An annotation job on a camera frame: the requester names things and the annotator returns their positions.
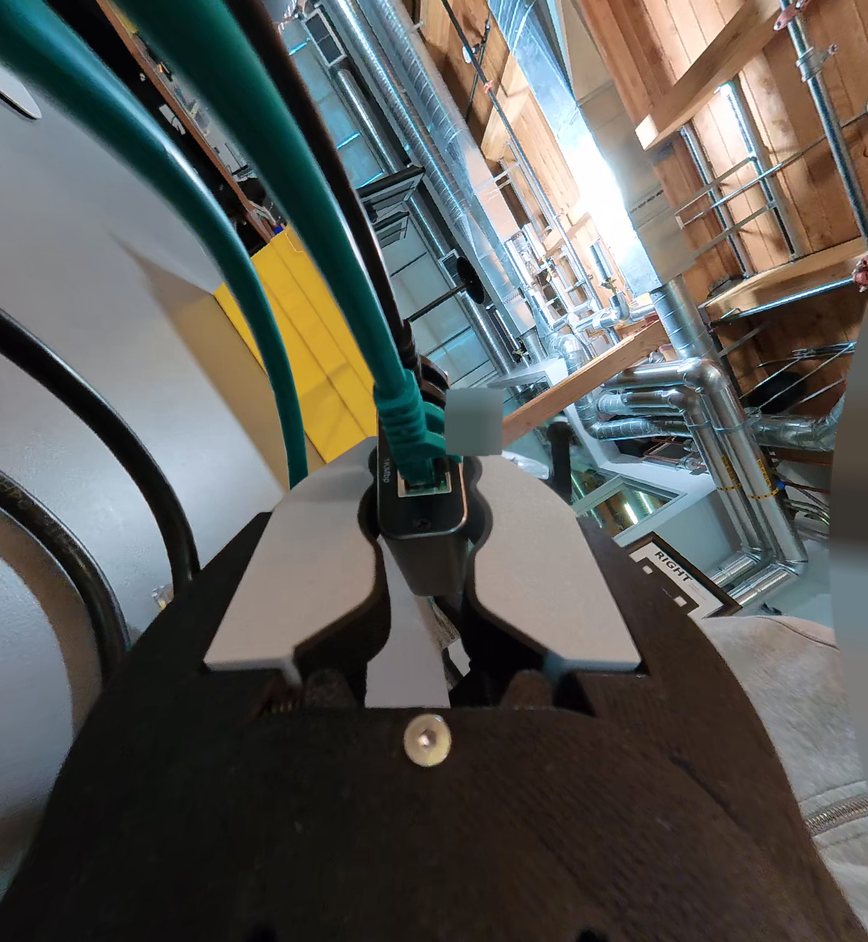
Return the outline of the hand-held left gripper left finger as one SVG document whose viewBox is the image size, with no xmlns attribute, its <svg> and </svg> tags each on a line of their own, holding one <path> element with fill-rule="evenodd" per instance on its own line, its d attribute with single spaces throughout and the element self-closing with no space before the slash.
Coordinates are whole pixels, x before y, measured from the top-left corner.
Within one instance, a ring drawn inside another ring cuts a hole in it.
<svg viewBox="0 0 868 942">
<path fill-rule="evenodd" d="M 391 632 L 384 557 L 367 523 L 374 437 L 276 506 L 205 654 L 212 671 L 363 672 Z"/>
</svg>

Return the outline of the person's grey hoodie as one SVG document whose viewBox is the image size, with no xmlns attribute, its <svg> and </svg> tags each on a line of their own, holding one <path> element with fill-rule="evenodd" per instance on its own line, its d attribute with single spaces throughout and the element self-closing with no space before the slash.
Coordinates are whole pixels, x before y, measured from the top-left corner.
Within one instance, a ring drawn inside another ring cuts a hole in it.
<svg viewBox="0 0 868 942">
<path fill-rule="evenodd" d="M 759 713 L 816 848 L 868 932 L 868 782 L 834 629 L 772 614 L 699 625 Z"/>
</svg>

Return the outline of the silver spiral ventilation duct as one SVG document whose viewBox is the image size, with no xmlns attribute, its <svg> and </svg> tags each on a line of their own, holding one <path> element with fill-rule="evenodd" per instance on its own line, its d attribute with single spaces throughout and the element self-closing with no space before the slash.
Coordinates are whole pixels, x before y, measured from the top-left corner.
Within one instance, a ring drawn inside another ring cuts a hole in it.
<svg viewBox="0 0 868 942">
<path fill-rule="evenodd" d="M 542 247 L 529 220 L 519 225 L 508 197 L 510 183 L 498 184 L 476 146 L 442 76 L 423 49 L 401 2 L 322 2 L 333 27 L 341 30 L 358 76 L 415 163 L 423 185 L 463 255 L 486 290 L 475 302 L 461 291 L 451 303 L 469 326 L 496 376 L 537 371 L 536 364 L 560 362 L 551 371 L 562 380 L 581 366 L 574 336 L 552 330 L 545 295 Z"/>
</svg>

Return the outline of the framed black-white marker sign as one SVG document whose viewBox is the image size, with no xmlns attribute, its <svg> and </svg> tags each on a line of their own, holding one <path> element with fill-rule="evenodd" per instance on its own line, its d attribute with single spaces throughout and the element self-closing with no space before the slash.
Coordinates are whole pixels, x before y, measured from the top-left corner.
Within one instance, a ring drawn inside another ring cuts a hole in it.
<svg viewBox="0 0 868 942">
<path fill-rule="evenodd" d="M 691 619 L 728 617 L 742 611 L 731 595 L 658 534 L 646 534 L 626 551 L 650 582 Z"/>
</svg>

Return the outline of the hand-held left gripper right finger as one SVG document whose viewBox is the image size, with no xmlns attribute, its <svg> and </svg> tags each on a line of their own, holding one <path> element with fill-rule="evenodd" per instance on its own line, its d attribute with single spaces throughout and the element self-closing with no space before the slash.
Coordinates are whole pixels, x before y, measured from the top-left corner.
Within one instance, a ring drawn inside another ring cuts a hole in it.
<svg viewBox="0 0 868 942">
<path fill-rule="evenodd" d="M 498 455 L 478 460 L 471 496 L 485 520 L 465 587 L 472 616 L 548 676 L 634 672 L 641 655 L 572 509 Z"/>
</svg>

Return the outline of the black disc on rod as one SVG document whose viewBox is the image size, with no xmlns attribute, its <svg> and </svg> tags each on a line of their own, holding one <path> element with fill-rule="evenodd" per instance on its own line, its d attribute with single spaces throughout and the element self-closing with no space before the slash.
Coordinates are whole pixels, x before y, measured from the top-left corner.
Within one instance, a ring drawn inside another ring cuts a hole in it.
<svg viewBox="0 0 868 942">
<path fill-rule="evenodd" d="M 458 256 L 454 259 L 455 261 L 455 275 L 459 278 L 459 281 L 450 289 L 442 293 L 437 298 L 431 300 L 423 308 L 411 314 L 408 318 L 405 319 L 405 323 L 413 323 L 420 319 L 422 316 L 432 312 L 441 304 L 447 300 L 464 294 L 477 305 L 484 305 L 486 303 L 487 292 L 484 288 L 484 285 L 475 269 L 475 267 L 462 256 Z"/>
</svg>

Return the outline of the silver pipe cluster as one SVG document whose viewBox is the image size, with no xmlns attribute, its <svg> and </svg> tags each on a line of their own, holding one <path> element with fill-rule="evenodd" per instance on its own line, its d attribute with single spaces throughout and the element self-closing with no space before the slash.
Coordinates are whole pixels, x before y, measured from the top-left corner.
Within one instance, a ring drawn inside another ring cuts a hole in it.
<svg viewBox="0 0 868 942">
<path fill-rule="evenodd" d="M 575 407 L 578 441 L 654 438 L 682 423 L 714 493 L 669 516 L 656 533 L 744 609 L 770 600 L 805 573 L 808 557 L 785 512 L 769 464 L 723 370 L 717 346 L 681 277 L 652 292 L 677 358 L 632 366 Z"/>
</svg>

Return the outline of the yellow plastic bin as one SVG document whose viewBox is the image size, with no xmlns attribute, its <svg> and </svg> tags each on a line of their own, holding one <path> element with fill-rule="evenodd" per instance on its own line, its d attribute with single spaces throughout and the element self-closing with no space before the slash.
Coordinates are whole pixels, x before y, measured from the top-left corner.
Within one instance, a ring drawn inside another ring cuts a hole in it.
<svg viewBox="0 0 868 942">
<path fill-rule="evenodd" d="M 252 258 L 288 352 L 314 472 L 376 434 L 369 369 L 322 275 L 291 229 Z M 277 482 L 289 488 L 279 417 L 263 361 L 239 307 L 220 285 L 192 312 L 190 344 L 216 391 Z"/>
</svg>

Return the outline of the black ethernet adapter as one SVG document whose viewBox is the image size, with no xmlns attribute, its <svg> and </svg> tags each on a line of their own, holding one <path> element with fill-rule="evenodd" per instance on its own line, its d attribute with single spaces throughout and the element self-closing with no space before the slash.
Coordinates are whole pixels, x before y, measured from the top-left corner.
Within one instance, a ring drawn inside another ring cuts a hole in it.
<svg viewBox="0 0 868 942">
<path fill-rule="evenodd" d="M 468 556 L 470 506 L 464 464 L 434 462 L 433 485 L 409 485 L 393 460 L 383 430 L 376 450 L 376 509 L 380 536 L 414 595 L 458 593 Z"/>
</svg>

